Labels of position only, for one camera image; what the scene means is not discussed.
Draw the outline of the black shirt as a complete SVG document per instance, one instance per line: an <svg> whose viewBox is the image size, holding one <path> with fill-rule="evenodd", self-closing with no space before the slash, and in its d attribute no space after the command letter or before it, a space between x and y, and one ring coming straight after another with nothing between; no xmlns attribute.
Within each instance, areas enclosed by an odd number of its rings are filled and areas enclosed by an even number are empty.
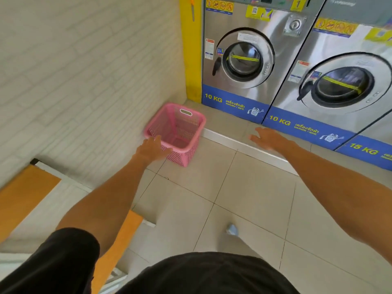
<svg viewBox="0 0 392 294"><path fill-rule="evenodd" d="M53 232L15 271L0 294L91 294L100 255L81 229ZM224 252L190 252L145 268L116 294L300 294L263 259Z"/></svg>

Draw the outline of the silver coin box lock plate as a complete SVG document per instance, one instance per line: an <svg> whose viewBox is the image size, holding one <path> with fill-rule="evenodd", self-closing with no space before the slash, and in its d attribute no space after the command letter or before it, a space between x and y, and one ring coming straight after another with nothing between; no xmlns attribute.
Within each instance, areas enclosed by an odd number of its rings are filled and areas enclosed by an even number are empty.
<svg viewBox="0 0 392 294"><path fill-rule="evenodd" d="M305 15L294 13L289 14L283 29L283 34L290 37L299 37L307 19L308 17Z"/></svg>

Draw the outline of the grey trouser leg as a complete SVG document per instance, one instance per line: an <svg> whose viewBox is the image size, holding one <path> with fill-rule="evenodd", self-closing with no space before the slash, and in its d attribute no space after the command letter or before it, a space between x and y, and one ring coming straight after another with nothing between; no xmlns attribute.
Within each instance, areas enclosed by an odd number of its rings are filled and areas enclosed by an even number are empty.
<svg viewBox="0 0 392 294"><path fill-rule="evenodd" d="M221 236L219 237L217 251L263 259L257 252L255 252L251 247L249 247L240 237L228 233L222 233Z"/></svg>

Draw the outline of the yellow pillar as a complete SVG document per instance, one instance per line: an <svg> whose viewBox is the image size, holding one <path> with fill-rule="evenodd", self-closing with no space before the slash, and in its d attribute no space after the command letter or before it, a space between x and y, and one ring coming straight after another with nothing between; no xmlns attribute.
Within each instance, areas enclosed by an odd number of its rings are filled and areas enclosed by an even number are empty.
<svg viewBox="0 0 392 294"><path fill-rule="evenodd" d="M179 0L179 9L187 98L193 102L201 103L203 62L203 0L194 1L195 22L192 21L190 0Z"/></svg>

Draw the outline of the person's left hand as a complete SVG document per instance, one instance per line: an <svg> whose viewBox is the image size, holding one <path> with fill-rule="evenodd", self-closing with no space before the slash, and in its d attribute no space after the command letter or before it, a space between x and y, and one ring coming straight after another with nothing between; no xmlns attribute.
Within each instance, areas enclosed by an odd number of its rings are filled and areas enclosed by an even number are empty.
<svg viewBox="0 0 392 294"><path fill-rule="evenodd" d="M161 151L164 149L166 148L162 147L161 136L157 135L155 137L149 137L148 139L145 139L143 143L136 149L134 156L145 166L148 166L154 161L158 161L167 157L161 155Z"/></svg>

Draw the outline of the person's right forearm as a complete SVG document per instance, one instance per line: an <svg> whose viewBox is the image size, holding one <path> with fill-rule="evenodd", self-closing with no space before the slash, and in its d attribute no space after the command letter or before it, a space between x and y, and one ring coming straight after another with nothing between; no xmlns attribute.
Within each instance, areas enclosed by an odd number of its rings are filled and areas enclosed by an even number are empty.
<svg viewBox="0 0 392 294"><path fill-rule="evenodd" d="M278 143L276 151L350 237L373 248L392 265L392 190L292 141Z"/></svg>

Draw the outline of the person's right hand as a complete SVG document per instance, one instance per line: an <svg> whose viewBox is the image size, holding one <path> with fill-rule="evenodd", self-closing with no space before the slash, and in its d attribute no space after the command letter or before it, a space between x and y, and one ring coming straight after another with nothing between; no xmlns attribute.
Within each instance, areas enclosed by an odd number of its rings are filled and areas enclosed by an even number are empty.
<svg viewBox="0 0 392 294"><path fill-rule="evenodd" d="M291 141L278 132L268 128L268 144L267 145L258 145L260 148L263 148L265 150L271 150L275 151L282 156L284 156L286 153L293 151L297 148L299 148L298 144L296 144L294 141Z"/></svg>

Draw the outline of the steel front-load washing machine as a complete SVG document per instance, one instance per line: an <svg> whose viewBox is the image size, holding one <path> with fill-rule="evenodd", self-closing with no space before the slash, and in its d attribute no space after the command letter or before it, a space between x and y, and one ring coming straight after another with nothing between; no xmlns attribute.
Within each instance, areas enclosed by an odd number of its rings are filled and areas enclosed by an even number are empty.
<svg viewBox="0 0 392 294"><path fill-rule="evenodd" d="M392 0L326 0L318 18L359 26L350 38L311 29L297 56L297 60L310 63L308 71L326 59L349 52L376 54L392 64L392 45L364 40L373 27L392 29ZM287 80L295 63L262 122L264 127L335 150L392 109L391 86L375 104L353 113L335 115L311 110L296 100L303 78L299 84Z"/></svg>
<svg viewBox="0 0 392 294"><path fill-rule="evenodd" d="M214 59L204 58L202 64L202 104L261 124L326 0L307 0L301 12L290 11L292 0L226 1L234 3L232 15L207 11L204 5L204 40L206 38L213 39L215 51L220 39L228 32L241 27L257 29L265 34L272 43L275 64L272 73L265 82L255 88L242 89L232 87L226 81L213 78ZM248 5L273 9L271 20L265 22L246 18ZM291 13L308 17L299 37L283 34L283 29Z"/></svg>

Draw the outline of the yellow and blue sticker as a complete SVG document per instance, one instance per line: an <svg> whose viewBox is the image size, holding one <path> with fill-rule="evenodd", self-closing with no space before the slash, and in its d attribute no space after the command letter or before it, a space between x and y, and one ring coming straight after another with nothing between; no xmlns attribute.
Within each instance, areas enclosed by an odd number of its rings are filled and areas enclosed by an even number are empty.
<svg viewBox="0 0 392 294"><path fill-rule="evenodd" d="M270 8L248 5L245 17L269 22L271 20L273 12L274 10Z"/></svg>
<svg viewBox="0 0 392 294"><path fill-rule="evenodd" d="M392 45L392 29L373 27L365 36L364 40Z"/></svg>

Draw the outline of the yellow warning sticker strip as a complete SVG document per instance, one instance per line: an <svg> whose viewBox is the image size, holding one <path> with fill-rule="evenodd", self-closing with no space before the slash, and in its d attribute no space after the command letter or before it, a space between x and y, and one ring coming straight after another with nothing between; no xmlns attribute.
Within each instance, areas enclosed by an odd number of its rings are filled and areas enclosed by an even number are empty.
<svg viewBox="0 0 392 294"><path fill-rule="evenodd" d="M358 24L352 22L330 18L318 18L312 30L323 34L350 38L358 26Z"/></svg>
<svg viewBox="0 0 392 294"><path fill-rule="evenodd" d="M207 11L232 15L234 3L226 0L205 0L205 9Z"/></svg>

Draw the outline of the large steel washing machine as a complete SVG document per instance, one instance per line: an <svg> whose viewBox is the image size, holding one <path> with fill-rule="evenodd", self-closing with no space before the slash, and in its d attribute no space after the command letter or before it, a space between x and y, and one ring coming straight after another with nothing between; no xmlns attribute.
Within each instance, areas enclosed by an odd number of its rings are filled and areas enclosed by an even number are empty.
<svg viewBox="0 0 392 294"><path fill-rule="evenodd" d="M335 151L392 172L392 110Z"/></svg>

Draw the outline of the orange bench panel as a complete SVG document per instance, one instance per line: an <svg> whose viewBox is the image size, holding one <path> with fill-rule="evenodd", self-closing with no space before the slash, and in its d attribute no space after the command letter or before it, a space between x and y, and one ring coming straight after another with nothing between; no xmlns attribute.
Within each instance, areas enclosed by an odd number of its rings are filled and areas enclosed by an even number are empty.
<svg viewBox="0 0 392 294"><path fill-rule="evenodd" d="M94 275L91 282L91 294L98 294L105 285L110 273L115 268L128 245L130 244L136 230L143 222L143 217L133 211L129 211L115 242L110 249L98 259L95 265Z"/></svg>
<svg viewBox="0 0 392 294"><path fill-rule="evenodd" d="M54 189L61 178L31 162L0 189L0 243Z"/></svg>

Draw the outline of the person's left forearm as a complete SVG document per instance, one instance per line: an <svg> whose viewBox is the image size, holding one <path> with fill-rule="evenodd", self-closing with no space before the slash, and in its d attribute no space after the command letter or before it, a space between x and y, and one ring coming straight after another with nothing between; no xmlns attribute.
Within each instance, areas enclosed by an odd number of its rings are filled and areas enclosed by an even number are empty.
<svg viewBox="0 0 392 294"><path fill-rule="evenodd" d="M153 160L151 155L135 153L122 169L76 203L56 230L77 228L90 233L100 245L100 256L104 255L114 244L144 171Z"/></svg>

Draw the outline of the round steel washer door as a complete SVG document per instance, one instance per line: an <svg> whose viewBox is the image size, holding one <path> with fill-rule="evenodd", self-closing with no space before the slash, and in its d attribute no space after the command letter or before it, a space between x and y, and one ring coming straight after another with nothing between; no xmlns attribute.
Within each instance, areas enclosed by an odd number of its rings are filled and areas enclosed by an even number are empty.
<svg viewBox="0 0 392 294"><path fill-rule="evenodd" d="M223 36L214 51L212 77L235 88L255 88L272 73L275 52L265 34L248 27Z"/></svg>
<svg viewBox="0 0 392 294"><path fill-rule="evenodd" d="M368 52L326 59L303 77L297 101L311 110L343 115L375 104L392 86L392 64Z"/></svg>

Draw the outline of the pink plastic laundry basket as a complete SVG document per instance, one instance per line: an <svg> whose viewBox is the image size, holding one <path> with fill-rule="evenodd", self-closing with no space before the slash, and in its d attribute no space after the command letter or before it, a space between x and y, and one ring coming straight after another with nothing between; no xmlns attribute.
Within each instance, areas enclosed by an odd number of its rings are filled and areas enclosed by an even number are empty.
<svg viewBox="0 0 392 294"><path fill-rule="evenodd" d="M166 103L144 128L144 137L161 136L161 146L172 148L167 159L187 167L198 148L199 137L207 122L206 117L176 103Z"/></svg>

